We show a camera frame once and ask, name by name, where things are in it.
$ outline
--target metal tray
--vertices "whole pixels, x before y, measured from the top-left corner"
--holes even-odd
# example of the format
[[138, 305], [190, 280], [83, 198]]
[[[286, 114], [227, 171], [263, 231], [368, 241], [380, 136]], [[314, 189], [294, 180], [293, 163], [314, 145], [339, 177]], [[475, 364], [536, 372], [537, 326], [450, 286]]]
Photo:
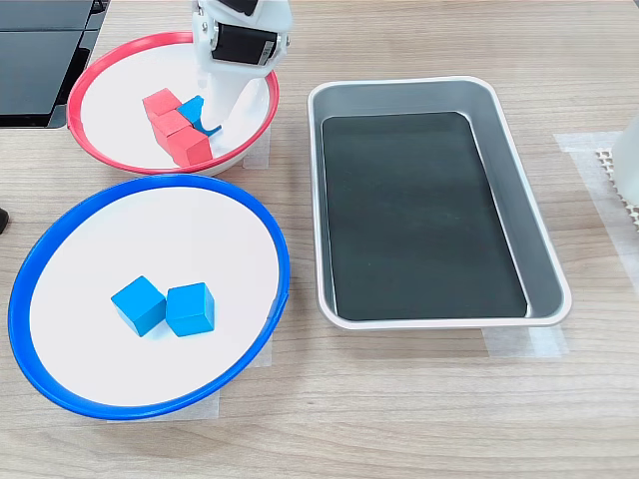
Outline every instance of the metal tray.
[[[309, 121], [318, 301], [327, 319], [346, 329], [464, 328], [544, 326], [567, 315], [568, 284], [488, 84], [471, 77], [328, 83], [311, 92]], [[452, 133], [438, 130], [445, 125]], [[405, 129], [413, 136], [403, 137]], [[405, 152], [410, 138], [417, 145]], [[436, 149], [422, 153], [422, 138], [438, 145], [449, 138], [445, 161]], [[386, 139], [396, 155], [377, 158]], [[464, 141], [469, 148], [457, 155]], [[368, 196], [350, 195], [359, 191]], [[402, 267], [406, 277], [396, 275]]]

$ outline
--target blue cube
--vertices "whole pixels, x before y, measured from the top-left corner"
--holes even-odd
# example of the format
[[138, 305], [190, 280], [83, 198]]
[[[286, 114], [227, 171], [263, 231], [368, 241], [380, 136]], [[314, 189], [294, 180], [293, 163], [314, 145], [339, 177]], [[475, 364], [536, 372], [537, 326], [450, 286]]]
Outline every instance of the blue cube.
[[197, 97], [193, 97], [187, 103], [183, 104], [181, 107], [178, 107], [178, 112], [189, 120], [193, 128], [198, 130], [200, 133], [204, 133], [207, 137], [211, 136], [213, 133], [217, 133], [222, 129], [222, 125], [217, 125], [212, 130], [206, 130], [202, 126], [202, 108], [204, 107], [204, 98], [200, 95]]
[[167, 323], [178, 336], [213, 331], [215, 302], [203, 282], [172, 287], [167, 294]]
[[120, 316], [139, 336], [144, 336], [166, 316], [167, 300], [143, 276], [116, 293], [111, 300]]

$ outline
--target wooden table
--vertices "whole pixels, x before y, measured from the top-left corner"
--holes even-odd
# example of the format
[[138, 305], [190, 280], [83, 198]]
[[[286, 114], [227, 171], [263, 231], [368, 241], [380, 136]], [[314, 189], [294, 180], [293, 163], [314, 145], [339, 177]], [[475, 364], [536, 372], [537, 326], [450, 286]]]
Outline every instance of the wooden table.
[[[288, 239], [291, 300], [273, 366], [222, 390], [220, 418], [107, 423], [37, 393], [6, 309], [29, 248], [130, 177], [66, 129], [0, 131], [0, 477], [621, 478], [639, 475], [639, 301], [555, 133], [639, 111], [639, 9], [620, 1], [294, 0], [271, 167], [221, 175]], [[355, 16], [347, 12], [357, 12]], [[188, 2], [116, 0], [94, 58], [189, 28]], [[316, 307], [306, 98], [330, 80], [474, 75], [499, 95], [574, 293], [560, 359], [490, 357], [481, 331], [348, 333]]]

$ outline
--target plastic bottle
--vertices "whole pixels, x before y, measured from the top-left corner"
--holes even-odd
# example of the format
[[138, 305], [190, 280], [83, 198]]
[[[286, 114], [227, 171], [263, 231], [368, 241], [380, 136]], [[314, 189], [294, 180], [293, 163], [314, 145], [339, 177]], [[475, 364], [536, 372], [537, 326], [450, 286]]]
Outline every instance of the plastic bottle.
[[639, 206], [639, 116], [612, 147], [614, 180], [619, 194]]

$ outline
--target black tray bottom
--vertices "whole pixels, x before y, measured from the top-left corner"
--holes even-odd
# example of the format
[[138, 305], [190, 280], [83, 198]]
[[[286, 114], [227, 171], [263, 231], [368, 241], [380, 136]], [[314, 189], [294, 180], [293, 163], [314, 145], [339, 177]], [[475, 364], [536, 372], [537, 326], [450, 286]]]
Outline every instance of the black tray bottom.
[[526, 299], [463, 116], [330, 118], [322, 136], [339, 316], [525, 315]]

